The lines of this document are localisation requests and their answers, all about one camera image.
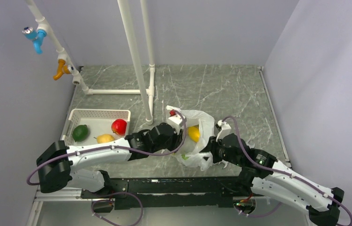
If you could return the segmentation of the white plastic bag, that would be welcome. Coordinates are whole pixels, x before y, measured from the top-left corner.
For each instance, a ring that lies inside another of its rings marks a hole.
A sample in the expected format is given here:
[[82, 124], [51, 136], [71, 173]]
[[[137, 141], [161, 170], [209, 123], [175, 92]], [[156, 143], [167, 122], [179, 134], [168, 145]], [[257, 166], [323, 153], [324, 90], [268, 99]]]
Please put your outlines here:
[[204, 111], [182, 110], [173, 106], [166, 106], [166, 111], [170, 113], [167, 123], [173, 124], [171, 119], [177, 118], [176, 130], [184, 129], [182, 120], [178, 114], [173, 115], [172, 110], [176, 110], [186, 119], [187, 137], [182, 147], [173, 154], [178, 162], [189, 168], [199, 167], [205, 171], [213, 165], [213, 155], [204, 152], [204, 148], [209, 143], [210, 137], [214, 136], [215, 119]]

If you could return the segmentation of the red fake fruit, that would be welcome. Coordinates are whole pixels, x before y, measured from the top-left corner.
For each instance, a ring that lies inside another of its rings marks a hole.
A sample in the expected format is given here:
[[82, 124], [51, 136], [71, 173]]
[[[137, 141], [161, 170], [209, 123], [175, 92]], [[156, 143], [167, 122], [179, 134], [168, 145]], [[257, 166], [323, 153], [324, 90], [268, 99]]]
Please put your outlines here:
[[123, 119], [116, 119], [112, 125], [111, 130], [114, 134], [124, 136], [126, 134], [128, 123]]

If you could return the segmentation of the yellow fake pear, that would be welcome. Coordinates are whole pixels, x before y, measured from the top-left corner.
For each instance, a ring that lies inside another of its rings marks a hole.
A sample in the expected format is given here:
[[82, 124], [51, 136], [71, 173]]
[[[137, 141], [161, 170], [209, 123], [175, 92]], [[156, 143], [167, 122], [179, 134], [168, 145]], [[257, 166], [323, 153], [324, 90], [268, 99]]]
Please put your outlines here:
[[115, 140], [116, 138], [113, 137], [111, 134], [102, 134], [96, 137], [96, 141], [98, 144], [109, 143]]

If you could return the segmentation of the green fake fruit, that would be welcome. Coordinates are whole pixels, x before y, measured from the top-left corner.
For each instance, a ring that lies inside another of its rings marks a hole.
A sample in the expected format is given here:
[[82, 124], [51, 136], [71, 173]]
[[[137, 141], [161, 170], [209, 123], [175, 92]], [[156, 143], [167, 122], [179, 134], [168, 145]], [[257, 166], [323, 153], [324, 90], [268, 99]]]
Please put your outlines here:
[[89, 136], [89, 128], [87, 125], [78, 125], [72, 132], [72, 138], [75, 142], [81, 142]]

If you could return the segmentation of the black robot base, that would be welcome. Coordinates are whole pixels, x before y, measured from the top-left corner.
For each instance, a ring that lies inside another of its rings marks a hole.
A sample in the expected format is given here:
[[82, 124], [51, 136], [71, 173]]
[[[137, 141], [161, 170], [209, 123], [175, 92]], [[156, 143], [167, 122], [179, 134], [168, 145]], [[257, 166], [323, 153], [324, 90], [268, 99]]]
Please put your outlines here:
[[247, 198], [251, 192], [237, 182], [237, 177], [190, 178], [112, 178], [110, 187], [92, 193], [81, 192], [82, 199], [111, 199], [116, 210], [139, 207], [217, 206], [231, 208], [238, 199]]

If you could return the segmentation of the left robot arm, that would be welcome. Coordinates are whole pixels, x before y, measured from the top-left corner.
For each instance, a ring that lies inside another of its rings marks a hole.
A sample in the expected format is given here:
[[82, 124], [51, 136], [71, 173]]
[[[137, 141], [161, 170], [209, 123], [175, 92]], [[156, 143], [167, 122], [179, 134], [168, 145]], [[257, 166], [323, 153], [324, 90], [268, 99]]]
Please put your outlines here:
[[175, 153], [184, 144], [186, 128], [184, 124], [163, 122], [152, 129], [132, 133], [109, 143], [67, 146], [63, 140], [53, 142], [36, 160], [40, 190], [48, 194], [65, 187], [74, 187], [105, 198], [112, 191], [108, 173], [104, 170], [88, 171], [87, 167], [162, 156], [161, 150]]

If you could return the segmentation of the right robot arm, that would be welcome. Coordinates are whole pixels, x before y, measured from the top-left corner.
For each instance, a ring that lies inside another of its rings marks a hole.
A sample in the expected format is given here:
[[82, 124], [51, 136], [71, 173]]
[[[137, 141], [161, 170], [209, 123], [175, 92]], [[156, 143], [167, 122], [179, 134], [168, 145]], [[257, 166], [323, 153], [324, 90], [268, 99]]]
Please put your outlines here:
[[220, 140], [211, 137], [201, 153], [211, 154], [213, 163], [225, 161], [241, 167], [234, 187], [239, 194], [268, 196], [308, 215], [317, 226], [337, 225], [342, 189], [304, 179], [270, 153], [250, 148], [235, 134]]

